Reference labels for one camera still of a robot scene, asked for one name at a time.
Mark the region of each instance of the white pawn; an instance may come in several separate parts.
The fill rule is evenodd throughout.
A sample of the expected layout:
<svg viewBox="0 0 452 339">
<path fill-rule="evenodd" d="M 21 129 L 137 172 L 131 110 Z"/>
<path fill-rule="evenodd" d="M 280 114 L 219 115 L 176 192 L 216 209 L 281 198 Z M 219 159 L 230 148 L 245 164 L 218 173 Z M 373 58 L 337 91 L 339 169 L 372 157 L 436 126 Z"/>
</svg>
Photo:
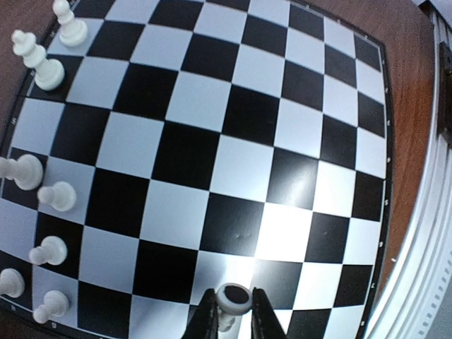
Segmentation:
<svg viewBox="0 0 452 339">
<path fill-rule="evenodd" d="M 44 238 L 41 246 L 35 247 L 30 251 L 28 257 L 33 265 L 60 265 L 68 256 L 68 248 L 63 240 L 58 237 L 50 236 Z"/>
<path fill-rule="evenodd" d="M 18 271 L 12 268 L 2 270 L 0 273 L 0 295 L 19 298 L 24 290 L 25 282 Z"/>
<path fill-rule="evenodd" d="M 0 157 L 0 178 L 14 180 L 25 191 L 38 187 L 43 174 L 41 162 L 34 155 L 22 155 L 17 161 Z"/>
<path fill-rule="evenodd" d="M 53 316 L 63 316 L 69 310 L 69 300 L 60 291 L 48 291 L 44 296 L 44 304 L 33 312 L 37 323 L 46 323 Z"/>
<path fill-rule="evenodd" d="M 243 316 L 253 306 L 253 295 L 246 287 L 233 282 L 221 285 L 216 294 L 218 330 L 228 332 L 237 316 Z"/>
<path fill-rule="evenodd" d="M 59 212 L 70 210 L 77 201 L 76 191 L 67 182 L 56 182 L 54 186 L 43 186 L 37 192 L 40 203 L 46 203 Z"/>
<path fill-rule="evenodd" d="M 75 47 L 82 44 L 88 36 L 85 21 L 75 19 L 73 11 L 66 0 L 55 0 L 53 5 L 55 15 L 61 24 L 59 39 L 64 46 Z"/>
</svg>

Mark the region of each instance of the chess piece base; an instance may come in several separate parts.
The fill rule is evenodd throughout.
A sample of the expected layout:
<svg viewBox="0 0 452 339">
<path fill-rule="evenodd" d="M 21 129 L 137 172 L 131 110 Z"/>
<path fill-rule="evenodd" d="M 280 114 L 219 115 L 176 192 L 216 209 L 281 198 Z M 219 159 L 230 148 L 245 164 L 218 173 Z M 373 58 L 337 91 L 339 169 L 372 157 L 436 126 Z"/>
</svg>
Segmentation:
<svg viewBox="0 0 452 339">
<path fill-rule="evenodd" d="M 35 76 L 36 85 L 42 90 L 54 90 L 55 88 L 61 85 L 64 79 L 63 64 L 56 59 L 50 59 L 49 61 L 55 65 L 54 74 L 50 78 L 45 80 L 40 79 L 40 77 L 37 74 Z"/>
<path fill-rule="evenodd" d="M 41 162 L 34 156 L 25 154 L 18 158 L 18 162 L 28 162 L 32 168 L 32 176 L 26 182 L 20 182 L 14 179 L 16 185 L 23 189 L 24 191 L 31 191 L 41 184 L 42 176 L 44 175 L 44 170 L 42 168 Z"/>
<path fill-rule="evenodd" d="M 85 21 L 78 20 L 77 24 L 79 25 L 77 32 L 75 34 L 71 34 L 71 36 L 66 36 L 63 33 L 63 30 L 59 33 L 59 39 L 64 46 L 67 47 L 77 47 L 86 40 L 88 36 L 88 27 Z"/>
</svg>

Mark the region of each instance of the chess piece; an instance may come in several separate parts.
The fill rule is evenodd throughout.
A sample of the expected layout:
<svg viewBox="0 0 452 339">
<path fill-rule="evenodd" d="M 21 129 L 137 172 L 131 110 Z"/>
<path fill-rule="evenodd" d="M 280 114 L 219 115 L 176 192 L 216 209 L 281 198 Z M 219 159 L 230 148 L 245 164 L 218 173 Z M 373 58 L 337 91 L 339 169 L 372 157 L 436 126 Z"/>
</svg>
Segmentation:
<svg viewBox="0 0 452 339">
<path fill-rule="evenodd" d="M 47 52 L 43 46 L 36 44 L 34 34 L 15 30 L 11 38 L 14 54 L 23 57 L 23 63 L 29 69 L 36 70 L 35 82 L 39 88 L 53 90 L 63 82 L 63 65 L 56 59 L 46 59 Z"/>
<path fill-rule="evenodd" d="M 67 182 L 57 182 L 52 187 L 41 187 L 37 192 L 37 198 L 40 203 L 49 204 L 59 212 L 66 212 L 76 204 L 77 195 Z"/>
<path fill-rule="evenodd" d="M 55 0 L 53 5 L 55 15 L 61 24 L 59 39 L 64 46 L 75 47 L 82 44 L 88 36 L 85 21 L 75 19 L 73 11 L 66 0 Z"/>
<path fill-rule="evenodd" d="M 68 249 L 63 240 L 58 237 L 50 236 L 44 238 L 41 246 L 32 249 L 28 255 L 33 265 L 60 265 L 68 256 Z"/>
<path fill-rule="evenodd" d="M 14 180 L 25 191 L 38 187 L 43 174 L 41 162 L 34 155 L 22 155 L 17 161 L 0 157 L 0 178 Z"/>
<path fill-rule="evenodd" d="M 69 300 L 60 291 L 48 291 L 44 296 L 44 304 L 33 312 L 37 323 L 46 323 L 52 316 L 63 316 L 69 310 Z"/>
<path fill-rule="evenodd" d="M 239 285 L 228 283 L 217 292 L 218 330 L 228 332 L 235 323 L 236 316 L 243 316 L 253 304 L 251 291 Z"/>
<path fill-rule="evenodd" d="M 6 268 L 0 273 L 0 295 L 19 298 L 25 290 L 22 275 L 13 268 Z"/>
</svg>

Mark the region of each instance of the wooden table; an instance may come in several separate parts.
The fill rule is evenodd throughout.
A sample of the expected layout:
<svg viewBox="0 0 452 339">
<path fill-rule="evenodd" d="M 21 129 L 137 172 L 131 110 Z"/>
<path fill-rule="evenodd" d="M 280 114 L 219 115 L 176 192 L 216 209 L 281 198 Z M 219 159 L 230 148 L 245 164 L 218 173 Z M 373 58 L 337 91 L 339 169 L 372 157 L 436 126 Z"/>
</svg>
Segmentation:
<svg viewBox="0 0 452 339">
<path fill-rule="evenodd" d="M 410 221 L 427 149 L 434 83 L 433 27 L 411 0 L 308 0 L 384 42 L 395 120 L 393 211 L 381 289 Z M 41 37 L 53 18 L 52 0 L 0 0 L 0 123 L 4 124 L 25 72 L 12 52 L 14 29 Z M 2 338 L 49 338 L 11 316 L 0 316 Z"/>
</svg>

